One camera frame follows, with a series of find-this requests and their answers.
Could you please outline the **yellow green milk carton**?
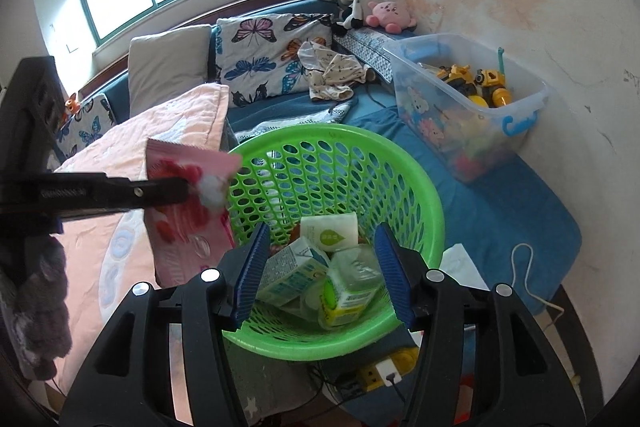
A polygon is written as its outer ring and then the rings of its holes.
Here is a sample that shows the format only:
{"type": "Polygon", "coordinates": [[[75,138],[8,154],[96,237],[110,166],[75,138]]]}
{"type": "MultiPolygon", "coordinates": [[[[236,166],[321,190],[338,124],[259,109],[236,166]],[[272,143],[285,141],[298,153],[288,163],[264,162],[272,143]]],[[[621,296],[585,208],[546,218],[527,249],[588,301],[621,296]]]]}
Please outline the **yellow green milk carton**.
{"type": "Polygon", "coordinates": [[[336,329],[356,322],[383,285],[372,247],[335,251],[320,293],[319,324],[336,329]]]}

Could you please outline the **white blue milk carton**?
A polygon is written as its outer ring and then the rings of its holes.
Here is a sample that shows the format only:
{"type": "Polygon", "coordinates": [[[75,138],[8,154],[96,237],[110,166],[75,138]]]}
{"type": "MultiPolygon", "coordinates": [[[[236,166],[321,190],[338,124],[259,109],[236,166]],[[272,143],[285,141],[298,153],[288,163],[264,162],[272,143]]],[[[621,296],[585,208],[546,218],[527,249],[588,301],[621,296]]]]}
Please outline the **white blue milk carton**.
{"type": "Polygon", "coordinates": [[[280,308],[323,280],[329,266],[324,251],[299,237],[267,260],[256,299],[280,308]]]}

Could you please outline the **pink snack wrapper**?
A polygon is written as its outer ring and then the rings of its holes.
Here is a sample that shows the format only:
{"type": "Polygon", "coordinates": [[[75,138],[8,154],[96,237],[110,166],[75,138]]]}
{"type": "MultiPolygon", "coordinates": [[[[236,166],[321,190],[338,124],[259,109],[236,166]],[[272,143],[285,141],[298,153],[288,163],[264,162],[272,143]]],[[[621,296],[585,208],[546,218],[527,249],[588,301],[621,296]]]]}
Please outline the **pink snack wrapper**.
{"type": "Polygon", "coordinates": [[[180,178],[188,182],[184,202],[144,212],[157,284],[178,286],[215,268],[234,247],[228,192],[242,157],[149,139],[145,160],[150,181],[180,178]]]}

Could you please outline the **white green leaf carton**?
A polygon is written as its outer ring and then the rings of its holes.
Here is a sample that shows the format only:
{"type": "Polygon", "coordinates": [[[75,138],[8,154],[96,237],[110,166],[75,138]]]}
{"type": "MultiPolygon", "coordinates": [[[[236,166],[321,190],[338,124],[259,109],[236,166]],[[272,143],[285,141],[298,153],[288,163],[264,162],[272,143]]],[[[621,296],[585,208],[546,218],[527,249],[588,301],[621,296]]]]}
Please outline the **white green leaf carton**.
{"type": "Polygon", "coordinates": [[[358,245],[358,218],[356,213],[330,213],[303,217],[299,223],[300,235],[326,253],[358,245]]]}

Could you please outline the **orange fox toy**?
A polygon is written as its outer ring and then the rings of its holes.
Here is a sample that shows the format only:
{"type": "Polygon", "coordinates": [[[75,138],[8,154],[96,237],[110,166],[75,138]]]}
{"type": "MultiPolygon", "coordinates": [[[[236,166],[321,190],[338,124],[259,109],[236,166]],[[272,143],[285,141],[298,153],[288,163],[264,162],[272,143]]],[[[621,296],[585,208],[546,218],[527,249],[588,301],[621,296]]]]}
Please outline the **orange fox toy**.
{"type": "Polygon", "coordinates": [[[72,93],[65,101],[64,119],[75,117],[81,111],[81,104],[78,101],[77,94],[72,93]]]}

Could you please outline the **left butterfly pillow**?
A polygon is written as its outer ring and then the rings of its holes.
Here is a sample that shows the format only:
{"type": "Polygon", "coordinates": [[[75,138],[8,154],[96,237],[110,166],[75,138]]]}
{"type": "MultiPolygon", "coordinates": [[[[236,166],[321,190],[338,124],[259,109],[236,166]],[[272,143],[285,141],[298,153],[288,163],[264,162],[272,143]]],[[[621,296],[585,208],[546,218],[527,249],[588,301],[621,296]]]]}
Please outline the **left butterfly pillow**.
{"type": "Polygon", "coordinates": [[[100,93],[83,101],[81,111],[70,119],[64,119],[58,129],[55,154],[60,161],[71,158],[111,130],[116,119],[108,98],[100,93]]]}

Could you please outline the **butterfly pillow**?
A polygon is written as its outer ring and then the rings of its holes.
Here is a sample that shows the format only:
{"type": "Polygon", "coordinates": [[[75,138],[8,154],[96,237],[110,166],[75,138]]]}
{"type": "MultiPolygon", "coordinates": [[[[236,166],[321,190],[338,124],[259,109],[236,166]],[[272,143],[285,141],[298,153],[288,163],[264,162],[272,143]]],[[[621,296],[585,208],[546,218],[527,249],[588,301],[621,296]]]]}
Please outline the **butterfly pillow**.
{"type": "Polygon", "coordinates": [[[213,28],[216,73],[230,91],[231,105],[250,104],[306,91],[298,58],[305,42],[332,44],[328,14],[262,14],[221,18],[213,28]]]}
{"type": "Polygon", "coordinates": [[[116,119],[108,98],[100,93],[83,101],[81,111],[70,119],[64,119],[58,129],[55,154],[60,161],[71,158],[111,130],[116,119]]]}

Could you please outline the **yellow power strip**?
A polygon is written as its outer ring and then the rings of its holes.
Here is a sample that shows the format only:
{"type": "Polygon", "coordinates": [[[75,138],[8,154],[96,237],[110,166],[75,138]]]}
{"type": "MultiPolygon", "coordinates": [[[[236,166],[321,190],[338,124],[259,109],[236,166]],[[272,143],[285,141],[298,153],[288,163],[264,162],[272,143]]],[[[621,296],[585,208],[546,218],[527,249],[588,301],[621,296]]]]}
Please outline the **yellow power strip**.
{"type": "Polygon", "coordinates": [[[418,361],[417,347],[403,347],[360,369],[358,381],[364,392],[398,384],[411,373],[418,361]]]}

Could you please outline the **blue mattress sheet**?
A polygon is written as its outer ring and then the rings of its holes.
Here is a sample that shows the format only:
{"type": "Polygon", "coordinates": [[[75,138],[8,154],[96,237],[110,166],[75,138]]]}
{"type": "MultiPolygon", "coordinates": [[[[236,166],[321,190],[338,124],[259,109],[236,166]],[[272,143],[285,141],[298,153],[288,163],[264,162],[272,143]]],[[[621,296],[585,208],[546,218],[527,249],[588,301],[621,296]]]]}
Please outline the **blue mattress sheet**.
{"type": "Polygon", "coordinates": [[[488,285],[513,283],[533,314],[568,311],[562,286],[582,234],[565,206],[519,157],[470,184],[454,179],[399,118],[393,95],[379,84],[355,91],[345,124],[385,136],[406,150],[437,188],[446,246],[461,244],[488,285]]]}

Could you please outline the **right butterfly pillow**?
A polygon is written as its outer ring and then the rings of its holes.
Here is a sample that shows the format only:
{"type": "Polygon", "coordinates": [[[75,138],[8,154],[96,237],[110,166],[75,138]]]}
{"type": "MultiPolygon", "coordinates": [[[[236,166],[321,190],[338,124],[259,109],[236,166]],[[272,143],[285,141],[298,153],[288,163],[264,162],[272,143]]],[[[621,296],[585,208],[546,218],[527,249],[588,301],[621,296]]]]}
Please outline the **right butterfly pillow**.
{"type": "Polygon", "coordinates": [[[231,105],[250,104],[306,91],[298,58],[305,42],[332,44],[328,14],[262,14],[221,18],[213,28],[216,73],[230,91],[231,105]]]}

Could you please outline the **clear plastic toy bin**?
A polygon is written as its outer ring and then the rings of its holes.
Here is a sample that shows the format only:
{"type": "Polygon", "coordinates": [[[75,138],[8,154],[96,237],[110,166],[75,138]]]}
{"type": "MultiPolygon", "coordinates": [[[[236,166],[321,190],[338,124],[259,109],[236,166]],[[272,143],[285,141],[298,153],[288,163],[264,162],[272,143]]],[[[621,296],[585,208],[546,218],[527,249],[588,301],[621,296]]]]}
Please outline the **clear plastic toy bin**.
{"type": "Polygon", "coordinates": [[[385,51],[400,118],[465,183],[515,155],[549,98],[547,83],[506,57],[500,46],[433,34],[397,40],[385,51]],[[452,64],[470,65],[473,74],[502,67],[513,102],[500,108],[471,102],[436,76],[436,69],[452,64]]]}

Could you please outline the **beige crumpled clothing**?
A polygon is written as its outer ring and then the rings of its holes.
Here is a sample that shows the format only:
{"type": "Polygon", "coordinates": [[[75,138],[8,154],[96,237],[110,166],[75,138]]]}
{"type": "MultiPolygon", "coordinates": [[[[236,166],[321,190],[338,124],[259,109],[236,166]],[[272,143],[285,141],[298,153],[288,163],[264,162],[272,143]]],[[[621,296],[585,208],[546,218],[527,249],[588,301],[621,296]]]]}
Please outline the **beige crumpled clothing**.
{"type": "Polygon", "coordinates": [[[337,53],[320,43],[305,41],[297,51],[308,83],[309,98],[314,102],[345,102],[354,87],[374,81],[373,68],[356,56],[337,53]]]}

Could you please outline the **yellow toy truck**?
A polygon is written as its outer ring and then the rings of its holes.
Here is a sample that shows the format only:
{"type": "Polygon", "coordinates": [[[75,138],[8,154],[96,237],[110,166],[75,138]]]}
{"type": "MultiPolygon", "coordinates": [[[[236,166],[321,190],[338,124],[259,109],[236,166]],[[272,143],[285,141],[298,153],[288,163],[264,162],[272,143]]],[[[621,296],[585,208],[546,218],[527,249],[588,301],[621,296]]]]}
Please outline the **yellow toy truck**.
{"type": "Polygon", "coordinates": [[[440,66],[436,69],[436,76],[480,107],[500,108],[513,102],[502,67],[477,69],[473,74],[470,65],[452,64],[440,66]]]}

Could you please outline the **patterned grey cloth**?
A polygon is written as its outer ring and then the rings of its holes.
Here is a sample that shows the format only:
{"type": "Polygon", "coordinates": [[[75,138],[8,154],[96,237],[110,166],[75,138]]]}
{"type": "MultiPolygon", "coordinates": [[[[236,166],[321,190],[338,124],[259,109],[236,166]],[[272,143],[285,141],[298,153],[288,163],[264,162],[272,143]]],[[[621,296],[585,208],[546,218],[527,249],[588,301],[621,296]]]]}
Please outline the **patterned grey cloth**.
{"type": "Polygon", "coordinates": [[[385,48],[398,39],[398,36],[387,35],[385,32],[363,27],[349,30],[344,36],[334,36],[333,42],[335,46],[355,55],[360,62],[373,68],[382,81],[391,84],[393,69],[385,48]]]}

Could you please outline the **pink plush toy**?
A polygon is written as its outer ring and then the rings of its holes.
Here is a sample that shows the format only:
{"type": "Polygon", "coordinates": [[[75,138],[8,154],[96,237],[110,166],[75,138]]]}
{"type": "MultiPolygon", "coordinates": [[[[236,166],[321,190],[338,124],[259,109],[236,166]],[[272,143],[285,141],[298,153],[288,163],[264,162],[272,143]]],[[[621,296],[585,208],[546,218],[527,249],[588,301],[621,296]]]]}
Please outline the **pink plush toy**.
{"type": "Polygon", "coordinates": [[[408,10],[397,2],[369,2],[371,13],[364,20],[369,27],[381,28],[388,34],[399,35],[404,30],[415,30],[418,24],[408,10]]]}

